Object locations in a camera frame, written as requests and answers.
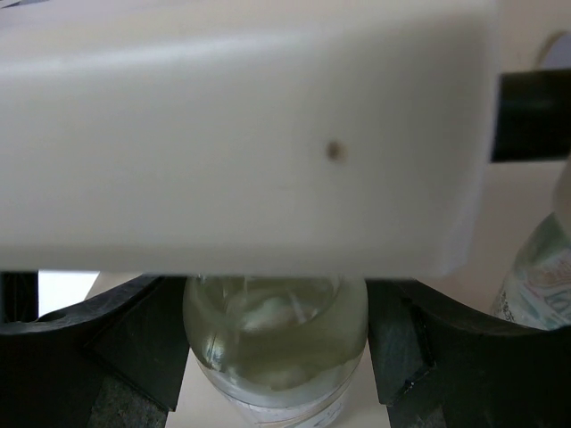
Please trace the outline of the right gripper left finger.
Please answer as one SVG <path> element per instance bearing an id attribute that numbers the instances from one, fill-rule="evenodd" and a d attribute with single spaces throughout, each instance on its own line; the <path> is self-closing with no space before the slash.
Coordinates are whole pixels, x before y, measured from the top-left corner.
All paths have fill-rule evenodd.
<path id="1" fill-rule="evenodd" d="M 189 345 L 183 276 L 139 276 L 1 326 L 3 427 L 163 427 Z"/>

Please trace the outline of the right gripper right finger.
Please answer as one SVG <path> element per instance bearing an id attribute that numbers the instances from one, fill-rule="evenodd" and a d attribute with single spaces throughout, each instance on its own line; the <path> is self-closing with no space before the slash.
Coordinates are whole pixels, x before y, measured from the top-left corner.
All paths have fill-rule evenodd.
<path id="1" fill-rule="evenodd" d="M 418 281 L 369 280 L 368 344 L 392 427 L 568 427 L 570 329 L 500 320 Z"/>

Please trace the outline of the clear bottle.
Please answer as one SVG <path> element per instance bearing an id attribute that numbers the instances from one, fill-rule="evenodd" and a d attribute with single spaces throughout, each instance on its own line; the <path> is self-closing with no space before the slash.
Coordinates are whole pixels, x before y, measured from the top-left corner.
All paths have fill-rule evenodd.
<path id="1" fill-rule="evenodd" d="M 254 427 L 328 427 L 367 341 L 362 278 L 190 276 L 186 337 L 210 383 Z"/>
<path id="2" fill-rule="evenodd" d="M 569 162 L 555 186 L 552 213 L 518 251 L 490 313 L 541 330 L 570 325 Z"/>

